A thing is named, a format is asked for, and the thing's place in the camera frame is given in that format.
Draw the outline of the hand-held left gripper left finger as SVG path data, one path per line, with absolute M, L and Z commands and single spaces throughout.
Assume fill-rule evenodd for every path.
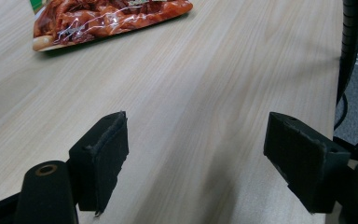
M 128 154 L 125 111 L 101 118 L 69 150 L 72 186 L 81 211 L 104 212 Z

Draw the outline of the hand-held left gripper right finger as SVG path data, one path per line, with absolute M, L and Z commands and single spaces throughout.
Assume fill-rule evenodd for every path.
M 336 179 L 344 174 L 350 152 L 299 119 L 271 112 L 264 155 L 311 213 L 330 213 Z

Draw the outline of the green gold braising spice packet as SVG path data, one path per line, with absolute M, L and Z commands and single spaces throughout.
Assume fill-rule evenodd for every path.
M 33 50 L 64 48 L 186 14 L 189 0 L 31 0 Z

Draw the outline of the black corrugated tube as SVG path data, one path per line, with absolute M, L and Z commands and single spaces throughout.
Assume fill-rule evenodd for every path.
M 343 28 L 337 84 L 337 102 L 343 97 L 349 84 L 358 54 L 358 0 L 342 0 L 342 3 Z

